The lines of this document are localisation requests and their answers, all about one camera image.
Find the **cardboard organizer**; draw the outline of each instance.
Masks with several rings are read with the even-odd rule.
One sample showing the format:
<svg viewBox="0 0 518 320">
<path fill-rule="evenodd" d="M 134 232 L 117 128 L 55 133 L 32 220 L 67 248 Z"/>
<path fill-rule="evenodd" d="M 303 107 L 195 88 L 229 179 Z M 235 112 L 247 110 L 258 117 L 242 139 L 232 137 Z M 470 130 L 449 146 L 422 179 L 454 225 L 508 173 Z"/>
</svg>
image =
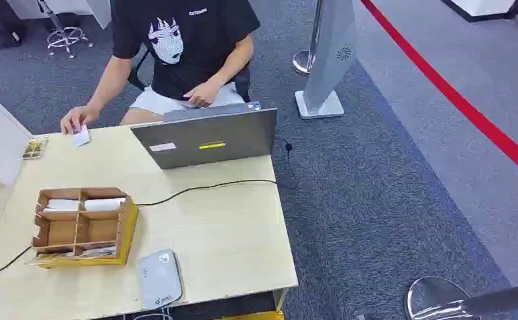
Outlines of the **cardboard organizer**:
<svg viewBox="0 0 518 320">
<path fill-rule="evenodd" d="M 86 200 L 112 198 L 126 201 L 115 210 L 85 210 Z M 44 212 L 50 199 L 78 200 L 78 211 Z M 31 263 L 44 268 L 126 264 L 137 216 L 138 209 L 131 197 L 117 188 L 42 190 L 35 208 L 37 234 L 32 241 L 37 254 Z M 113 246 L 112 255 L 81 257 L 84 250 Z M 67 256 L 52 255 L 56 253 Z"/>
</svg>

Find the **yellow sticker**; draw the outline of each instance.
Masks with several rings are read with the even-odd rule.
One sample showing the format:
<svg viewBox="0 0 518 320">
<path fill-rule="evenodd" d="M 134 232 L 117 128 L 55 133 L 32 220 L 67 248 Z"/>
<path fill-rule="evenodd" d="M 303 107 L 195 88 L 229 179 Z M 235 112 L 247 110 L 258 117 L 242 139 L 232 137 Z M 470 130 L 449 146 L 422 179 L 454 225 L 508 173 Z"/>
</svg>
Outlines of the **yellow sticker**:
<svg viewBox="0 0 518 320">
<path fill-rule="evenodd" d="M 225 142 L 212 143 L 210 145 L 201 145 L 200 149 L 211 149 L 211 148 L 220 148 L 220 147 L 225 147 Z"/>
</svg>

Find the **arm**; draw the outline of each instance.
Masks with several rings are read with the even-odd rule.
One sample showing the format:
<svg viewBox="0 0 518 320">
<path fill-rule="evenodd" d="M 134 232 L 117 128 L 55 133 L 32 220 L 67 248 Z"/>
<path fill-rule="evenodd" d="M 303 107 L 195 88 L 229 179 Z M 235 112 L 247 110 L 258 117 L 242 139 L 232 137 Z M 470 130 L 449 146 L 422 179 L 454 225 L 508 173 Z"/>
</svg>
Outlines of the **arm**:
<svg viewBox="0 0 518 320">
<path fill-rule="evenodd" d="M 112 56 L 90 102 L 86 105 L 72 108 L 62 118 L 62 133 L 73 133 L 73 127 L 80 130 L 82 125 L 96 120 L 100 110 L 123 90 L 123 87 L 127 84 L 130 72 L 131 59 L 120 59 Z"/>
<path fill-rule="evenodd" d="M 212 104 L 217 92 L 231 78 L 240 72 L 253 56 L 253 38 L 246 36 L 235 44 L 235 49 L 229 54 L 222 68 L 208 81 L 198 85 L 186 93 L 184 97 L 190 98 L 188 102 L 198 107 L 207 107 Z"/>
</svg>

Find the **stool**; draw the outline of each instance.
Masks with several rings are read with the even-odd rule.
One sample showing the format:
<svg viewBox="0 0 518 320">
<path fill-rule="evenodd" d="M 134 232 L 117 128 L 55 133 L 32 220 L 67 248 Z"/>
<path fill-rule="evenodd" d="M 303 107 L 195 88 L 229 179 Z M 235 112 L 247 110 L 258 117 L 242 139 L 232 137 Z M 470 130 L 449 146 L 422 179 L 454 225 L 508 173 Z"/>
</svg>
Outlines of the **stool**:
<svg viewBox="0 0 518 320">
<path fill-rule="evenodd" d="M 47 37 L 49 55 L 55 55 L 52 48 L 66 48 L 69 58 L 74 58 L 74 54 L 70 51 L 70 46 L 80 40 L 89 41 L 84 31 L 78 27 L 63 27 L 59 18 L 54 14 L 51 8 L 49 8 L 45 0 L 37 0 L 37 2 L 39 3 L 41 12 L 44 10 L 56 28 L 56 30 Z M 93 43 L 88 43 L 88 47 L 92 48 L 93 46 Z"/>
</svg>

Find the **gray carpet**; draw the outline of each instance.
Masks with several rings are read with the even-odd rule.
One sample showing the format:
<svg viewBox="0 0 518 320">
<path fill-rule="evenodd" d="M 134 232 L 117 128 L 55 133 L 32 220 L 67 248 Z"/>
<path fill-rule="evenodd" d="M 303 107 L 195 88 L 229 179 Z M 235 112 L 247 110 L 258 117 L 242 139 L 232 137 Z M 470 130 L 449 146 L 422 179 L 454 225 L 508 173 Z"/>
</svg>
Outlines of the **gray carpet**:
<svg viewBox="0 0 518 320">
<path fill-rule="evenodd" d="M 518 143 L 518 20 L 467 23 L 441 1 L 375 0 L 454 88 Z M 360 3 L 359 60 L 512 285 L 518 166 L 422 75 Z"/>
<path fill-rule="evenodd" d="M 508 287 L 360 64 L 337 88 L 344 117 L 300 120 L 293 92 L 305 78 L 289 62 L 307 45 L 313 4 L 252 4 L 263 26 L 255 35 L 251 96 L 279 108 L 278 135 L 294 144 L 291 166 L 300 183 L 296 191 L 280 189 L 300 282 L 287 298 L 287 319 L 352 319 L 368 310 L 373 319 L 400 320 L 406 286 L 424 275 L 452 279 L 472 295 Z M 60 116 L 93 91 L 110 36 L 92 19 L 84 27 L 97 45 L 79 48 L 73 61 L 64 53 L 48 57 L 38 31 L 23 47 L 0 51 L 0 102 L 33 133 L 56 131 Z M 126 88 L 98 125 L 116 124 L 136 94 Z M 273 160 L 278 180 L 292 179 L 281 145 Z M 178 308 L 173 315 L 210 319 L 261 311 L 268 299 Z M 518 319 L 518 312 L 485 319 Z"/>
</svg>

